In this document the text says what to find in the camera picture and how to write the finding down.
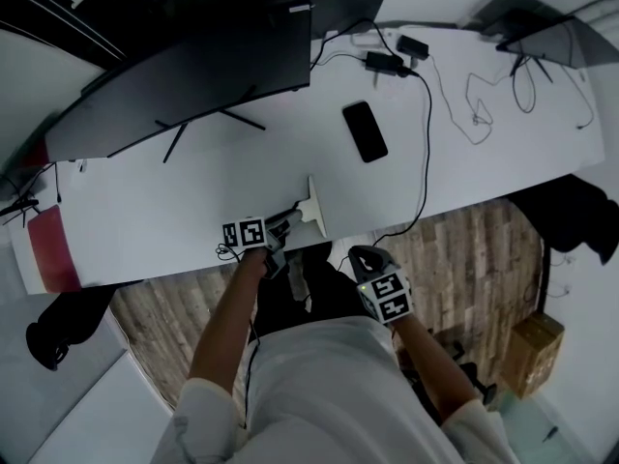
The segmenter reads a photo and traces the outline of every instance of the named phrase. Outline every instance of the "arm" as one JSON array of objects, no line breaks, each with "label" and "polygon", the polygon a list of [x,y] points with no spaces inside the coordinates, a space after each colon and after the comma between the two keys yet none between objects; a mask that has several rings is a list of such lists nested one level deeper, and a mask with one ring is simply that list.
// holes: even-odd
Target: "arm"
[{"label": "arm", "polygon": [[392,325],[443,421],[464,404],[477,398],[464,372],[414,315],[404,316]]},{"label": "arm", "polygon": [[204,378],[232,393],[248,338],[258,283],[266,274],[265,257],[263,248],[243,256],[197,343],[189,378]]}]

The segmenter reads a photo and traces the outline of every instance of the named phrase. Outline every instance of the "black pants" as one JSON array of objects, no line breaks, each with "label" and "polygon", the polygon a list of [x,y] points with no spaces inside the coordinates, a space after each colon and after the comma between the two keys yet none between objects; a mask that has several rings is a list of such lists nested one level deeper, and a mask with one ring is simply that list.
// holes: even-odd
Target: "black pants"
[{"label": "black pants", "polygon": [[292,297],[289,268],[274,279],[262,279],[258,287],[258,312],[253,323],[258,336],[297,327],[312,321],[345,316],[368,316],[357,293],[357,284],[328,261],[304,264],[303,278],[311,294],[311,313],[304,301]]}]

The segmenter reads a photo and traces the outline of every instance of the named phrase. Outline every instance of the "cardboard box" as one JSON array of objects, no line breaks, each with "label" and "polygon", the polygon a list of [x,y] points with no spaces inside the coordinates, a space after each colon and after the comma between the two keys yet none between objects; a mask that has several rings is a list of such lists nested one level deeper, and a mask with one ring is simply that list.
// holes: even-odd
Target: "cardboard box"
[{"label": "cardboard box", "polygon": [[512,328],[501,376],[518,397],[530,395],[548,379],[564,330],[547,314],[537,312]]}]

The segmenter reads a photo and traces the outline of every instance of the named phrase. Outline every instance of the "black monitor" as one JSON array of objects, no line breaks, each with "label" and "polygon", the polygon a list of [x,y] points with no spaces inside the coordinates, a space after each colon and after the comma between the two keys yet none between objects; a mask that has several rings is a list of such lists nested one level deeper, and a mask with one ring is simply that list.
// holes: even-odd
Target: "black monitor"
[{"label": "black monitor", "polygon": [[619,50],[576,17],[562,17],[541,28],[520,33],[496,49],[582,69],[619,62]]},{"label": "black monitor", "polygon": [[49,161],[110,157],[222,109],[310,85],[311,5],[193,32],[87,87],[44,135]]}]

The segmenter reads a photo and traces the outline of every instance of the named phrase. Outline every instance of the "white sleeve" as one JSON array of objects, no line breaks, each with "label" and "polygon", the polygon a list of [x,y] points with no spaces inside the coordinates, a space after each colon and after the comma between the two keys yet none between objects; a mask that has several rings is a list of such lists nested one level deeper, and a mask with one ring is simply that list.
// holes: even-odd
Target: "white sleeve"
[{"label": "white sleeve", "polygon": [[151,464],[211,464],[236,450],[239,415],[230,394],[207,380],[190,379]]},{"label": "white sleeve", "polygon": [[494,420],[481,401],[471,400],[455,411],[441,429],[466,462],[518,463],[502,422]]}]

